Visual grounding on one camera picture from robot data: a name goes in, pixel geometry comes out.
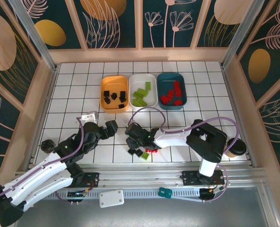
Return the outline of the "black round object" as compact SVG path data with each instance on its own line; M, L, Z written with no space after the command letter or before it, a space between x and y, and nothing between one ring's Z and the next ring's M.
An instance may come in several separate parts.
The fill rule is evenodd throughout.
M55 143L50 139L42 141L40 145L40 149L47 154L51 153L54 150L54 147Z

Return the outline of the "yellow plastic container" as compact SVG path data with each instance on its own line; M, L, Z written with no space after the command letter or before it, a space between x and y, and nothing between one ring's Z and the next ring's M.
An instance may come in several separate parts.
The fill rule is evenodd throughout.
M102 79L101 81L101 86L100 86L100 106L102 110L105 113L108 114L119 114L127 111L128 109L128 104L129 104L129 92L128 92L128 80L126 77L121 76L121 75L116 75L116 76L108 76ZM110 96L108 97L110 99L110 104L106 104L104 101L104 91L109 91ZM120 92L125 91L126 92L126 100L120 100ZM117 94L117 99L112 100L111 94L116 93ZM118 105L119 104L124 104L126 107L123 109L119 109Z

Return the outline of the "white plastic container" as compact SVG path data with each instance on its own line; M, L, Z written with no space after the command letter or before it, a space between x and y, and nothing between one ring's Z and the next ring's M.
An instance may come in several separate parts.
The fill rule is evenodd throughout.
M134 105L136 97L133 94L139 89L145 90L146 83L150 82L150 90L147 96L143 97L143 101L147 106L155 107L158 104L157 81L156 77L148 73L134 74L129 78L129 104L133 110L142 108L141 106Z

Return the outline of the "black controller board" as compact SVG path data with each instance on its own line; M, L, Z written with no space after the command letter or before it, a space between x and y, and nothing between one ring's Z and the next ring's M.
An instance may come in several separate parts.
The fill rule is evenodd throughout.
M220 197L226 189L221 186L217 188L201 188L199 189L199 199L203 202L211 202Z
M69 202L81 202L87 196L87 192L85 190L73 190L67 192L67 200Z

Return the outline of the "teal plastic clip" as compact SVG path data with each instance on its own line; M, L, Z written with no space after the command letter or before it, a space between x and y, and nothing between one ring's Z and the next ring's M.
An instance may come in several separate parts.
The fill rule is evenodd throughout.
M172 190L164 187L160 187L158 191L158 196L162 198L170 199L172 197Z

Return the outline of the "white plastic box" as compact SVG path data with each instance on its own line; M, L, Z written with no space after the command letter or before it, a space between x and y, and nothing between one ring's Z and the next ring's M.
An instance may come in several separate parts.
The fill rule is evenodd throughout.
M124 191L122 189L99 193L99 205L101 208L123 205L124 202Z

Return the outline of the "teal plastic container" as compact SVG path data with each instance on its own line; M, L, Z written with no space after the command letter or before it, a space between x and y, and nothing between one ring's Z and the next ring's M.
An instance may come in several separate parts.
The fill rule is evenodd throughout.
M161 96L167 96L169 90L174 90L173 82L179 81L180 90L182 91L181 97L176 97L174 94L174 101L181 100L183 102L180 106L175 106L174 101L169 102L167 105L163 105L161 103ZM187 103L187 93L184 78L179 73L161 73L157 77L157 93L159 99L159 105L163 110L176 111L183 108L183 106Z

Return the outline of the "paper coffee cup black lid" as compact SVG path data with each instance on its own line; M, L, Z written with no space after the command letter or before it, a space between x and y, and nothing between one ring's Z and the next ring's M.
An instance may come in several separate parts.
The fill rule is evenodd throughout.
M238 157L246 153L246 144L241 139L237 139L233 146L225 153L230 158Z

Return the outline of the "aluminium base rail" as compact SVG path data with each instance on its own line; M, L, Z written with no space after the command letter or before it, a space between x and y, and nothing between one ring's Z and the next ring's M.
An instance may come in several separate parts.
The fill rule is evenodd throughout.
M267 185L263 168L245 162L221 163L229 178L228 186L252 187ZM98 189L156 189L182 188L182 171L194 171L199 163L131 163L81 165L84 172L98 172Z

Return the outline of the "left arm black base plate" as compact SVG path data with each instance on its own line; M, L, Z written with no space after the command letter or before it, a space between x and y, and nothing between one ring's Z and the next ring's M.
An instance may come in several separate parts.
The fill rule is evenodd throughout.
M82 179L81 187L96 188L99 183L99 173L85 173Z

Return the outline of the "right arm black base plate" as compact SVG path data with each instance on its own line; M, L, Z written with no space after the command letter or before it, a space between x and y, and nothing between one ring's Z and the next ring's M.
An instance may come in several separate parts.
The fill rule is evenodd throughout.
M182 171L180 179L184 186L224 185L225 180L221 170L215 170L211 177L200 174L198 171Z

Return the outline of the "leaf and circle wall panel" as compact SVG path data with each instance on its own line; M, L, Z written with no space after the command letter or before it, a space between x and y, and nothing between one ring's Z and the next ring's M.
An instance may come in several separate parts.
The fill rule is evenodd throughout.
M134 0L74 0L88 49L135 48Z

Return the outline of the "flower stem wall panel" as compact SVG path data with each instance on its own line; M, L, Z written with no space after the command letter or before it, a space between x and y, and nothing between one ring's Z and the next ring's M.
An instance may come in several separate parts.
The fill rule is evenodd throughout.
M189 47L203 0L143 0L143 47Z

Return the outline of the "yellow oval wall panel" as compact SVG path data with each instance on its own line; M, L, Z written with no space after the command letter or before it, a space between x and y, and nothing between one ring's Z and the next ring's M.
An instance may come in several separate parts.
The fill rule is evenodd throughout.
M65 0L21 0L47 48L80 49Z

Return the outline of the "aluminium frame post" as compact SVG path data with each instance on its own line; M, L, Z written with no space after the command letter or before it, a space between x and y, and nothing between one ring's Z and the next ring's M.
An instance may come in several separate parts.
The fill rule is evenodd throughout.
M33 41L35 47L47 63L52 72L56 71L53 61L46 44L39 35L33 19L39 19L48 8L47 0L7 0L13 9L18 20L22 23L28 36Z
M263 6L267 6L269 1L270 0L252 0L223 57L221 62L222 70L225 70L229 66L241 43L250 33L249 31L253 27L259 13L263 13Z

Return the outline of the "wall panel with yellow lines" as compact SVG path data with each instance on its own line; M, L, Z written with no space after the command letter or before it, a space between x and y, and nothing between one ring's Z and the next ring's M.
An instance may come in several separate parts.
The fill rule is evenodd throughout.
M216 0L211 0L197 47L228 47L239 24L226 25L214 14Z

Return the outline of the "beige oval wall panel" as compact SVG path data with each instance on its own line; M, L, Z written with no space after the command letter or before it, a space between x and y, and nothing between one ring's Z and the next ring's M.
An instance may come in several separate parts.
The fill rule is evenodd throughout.
M24 103L38 61L0 6L0 84Z

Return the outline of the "fern and oval wall panel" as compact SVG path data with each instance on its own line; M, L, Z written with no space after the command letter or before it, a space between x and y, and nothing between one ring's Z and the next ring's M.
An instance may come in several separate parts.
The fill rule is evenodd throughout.
M280 0L260 25L240 64L255 101L280 79Z

